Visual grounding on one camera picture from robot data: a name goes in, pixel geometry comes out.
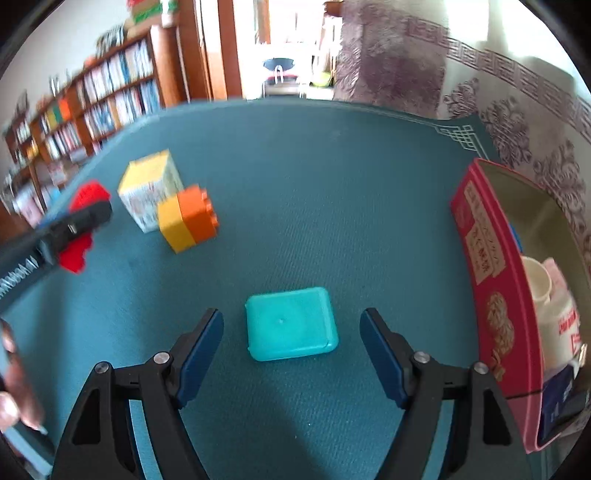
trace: teal plastic box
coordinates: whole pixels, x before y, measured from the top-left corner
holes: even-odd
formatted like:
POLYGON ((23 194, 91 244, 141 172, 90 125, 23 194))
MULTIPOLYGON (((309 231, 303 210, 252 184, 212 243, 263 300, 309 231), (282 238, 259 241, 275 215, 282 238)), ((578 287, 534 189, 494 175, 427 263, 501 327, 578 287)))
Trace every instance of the teal plastic box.
POLYGON ((245 307, 248 351, 259 362, 327 353, 339 344, 325 288, 253 295, 245 307))

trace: white cardboard box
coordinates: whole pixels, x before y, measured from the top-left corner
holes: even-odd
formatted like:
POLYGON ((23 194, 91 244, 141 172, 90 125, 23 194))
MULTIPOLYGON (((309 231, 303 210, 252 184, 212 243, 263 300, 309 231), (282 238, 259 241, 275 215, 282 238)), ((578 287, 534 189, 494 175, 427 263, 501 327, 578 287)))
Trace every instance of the white cardboard box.
POLYGON ((144 233, 158 230, 158 202, 183 189, 168 150, 129 162, 119 197, 144 233))

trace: metal screw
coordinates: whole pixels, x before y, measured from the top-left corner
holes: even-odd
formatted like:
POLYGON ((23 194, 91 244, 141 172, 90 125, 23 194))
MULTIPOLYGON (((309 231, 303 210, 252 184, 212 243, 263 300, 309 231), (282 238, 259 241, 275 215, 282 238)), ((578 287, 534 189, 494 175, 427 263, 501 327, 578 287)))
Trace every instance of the metal screw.
POLYGON ((488 373, 488 367, 482 362, 476 362, 474 364, 474 370, 481 375, 486 375, 488 373))
POLYGON ((168 352, 159 352, 154 355, 154 362, 159 365, 164 365, 170 360, 170 354, 168 352))
POLYGON ((431 359, 431 355, 425 352, 414 352, 413 358, 420 364, 427 364, 431 359))
POLYGON ((98 374, 103 374, 109 369, 109 364, 107 362, 99 362, 95 365, 95 372, 98 374))

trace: orange lego brick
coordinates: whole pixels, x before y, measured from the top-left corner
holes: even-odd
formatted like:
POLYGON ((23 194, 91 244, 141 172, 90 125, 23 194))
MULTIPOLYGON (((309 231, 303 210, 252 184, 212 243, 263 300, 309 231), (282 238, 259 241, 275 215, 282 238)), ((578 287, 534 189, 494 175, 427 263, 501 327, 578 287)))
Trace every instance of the orange lego brick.
POLYGON ((183 222, 191 232, 195 243, 217 235, 219 223, 207 191, 200 189, 197 185, 183 190, 178 194, 178 206, 183 222))

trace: finger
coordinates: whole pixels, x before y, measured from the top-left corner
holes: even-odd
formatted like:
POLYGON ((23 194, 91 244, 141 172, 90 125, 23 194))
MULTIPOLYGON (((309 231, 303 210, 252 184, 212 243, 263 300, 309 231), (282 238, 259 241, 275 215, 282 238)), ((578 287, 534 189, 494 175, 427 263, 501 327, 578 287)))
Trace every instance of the finger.
POLYGON ((22 422, 32 429, 39 430, 45 418, 45 412, 33 392, 21 358, 17 354, 11 355, 3 378, 6 390, 17 403, 22 422))
POLYGON ((0 330, 2 334, 2 346, 8 353, 17 352, 17 343, 14 341, 12 329, 6 321, 0 319, 0 330))
POLYGON ((0 392, 0 432, 5 432, 18 423, 20 411, 17 402, 8 392, 0 392))

